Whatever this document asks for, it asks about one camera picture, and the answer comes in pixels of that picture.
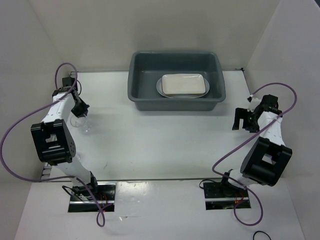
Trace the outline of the clear glass cup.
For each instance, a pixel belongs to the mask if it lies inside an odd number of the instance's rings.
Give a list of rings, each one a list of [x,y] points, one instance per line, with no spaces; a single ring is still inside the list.
[[[88,134],[92,128],[92,123],[87,116],[76,117],[72,115],[69,123],[73,128],[76,128],[85,134]]]

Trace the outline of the rectangular white plate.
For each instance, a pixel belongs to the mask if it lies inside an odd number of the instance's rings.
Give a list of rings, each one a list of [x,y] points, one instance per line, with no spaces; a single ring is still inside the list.
[[[203,96],[205,96],[207,94],[207,92],[203,93],[203,94],[173,94],[173,95],[166,95],[164,93],[159,93],[161,96],[165,97],[165,98],[201,98]]]
[[[206,92],[205,79],[198,73],[165,74],[160,82],[162,92],[167,96],[200,95]]]

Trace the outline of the large oval white plate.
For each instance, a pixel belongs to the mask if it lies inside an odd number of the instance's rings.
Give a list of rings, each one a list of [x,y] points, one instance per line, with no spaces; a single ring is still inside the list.
[[[161,85],[161,78],[156,83],[156,89],[157,89],[158,93],[163,93],[162,92],[162,85]],[[204,78],[204,81],[205,81],[206,93],[208,93],[210,90],[210,84],[205,78]]]

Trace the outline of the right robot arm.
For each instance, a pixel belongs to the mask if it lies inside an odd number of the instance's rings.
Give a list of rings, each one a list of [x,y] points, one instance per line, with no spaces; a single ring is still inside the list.
[[[247,108],[235,109],[233,130],[240,128],[240,120],[243,120],[242,128],[250,133],[258,133],[272,120],[275,122],[259,134],[241,167],[225,173],[230,178],[223,177],[219,184],[219,191],[225,197],[231,196],[237,188],[254,184],[274,186],[293,154],[292,149],[285,146],[282,138],[283,118],[277,118],[282,113],[278,109],[278,97],[268,94],[262,99],[250,97],[248,101]]]

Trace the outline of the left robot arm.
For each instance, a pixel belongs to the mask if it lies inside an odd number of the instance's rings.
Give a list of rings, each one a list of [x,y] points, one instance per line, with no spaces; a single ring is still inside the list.
[[[78,159],[76,144],[67,126],[70,116],[84,118],[90,107],[79,97],[77,86],[71,90],[76,83],[70,76],[62,79],[62,87],[52,94],[52,100],[57,103],[50,107],[40,123],[31,126],[30,131],[39,160],[70,176],[76,195],[94,200],[100,188],[93,173]]]

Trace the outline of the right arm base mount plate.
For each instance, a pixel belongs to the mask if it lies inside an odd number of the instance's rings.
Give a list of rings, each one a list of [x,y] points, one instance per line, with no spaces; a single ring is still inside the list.
[[[203,179],[199,183],[203,190],[206,210],[250,209],[251,203],[247,190],[222,182],[221,179]]]

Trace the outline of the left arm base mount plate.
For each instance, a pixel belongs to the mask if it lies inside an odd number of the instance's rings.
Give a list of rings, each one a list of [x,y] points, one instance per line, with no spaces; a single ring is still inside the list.
[[[69,213],[94,213],[99,211],[92,196],[84,187],[63,185],[62,189],[70,196]],[[92,193],[104,212],[113,212],[115,210],[115,183],[99,183],[96,191],[92,189]]]

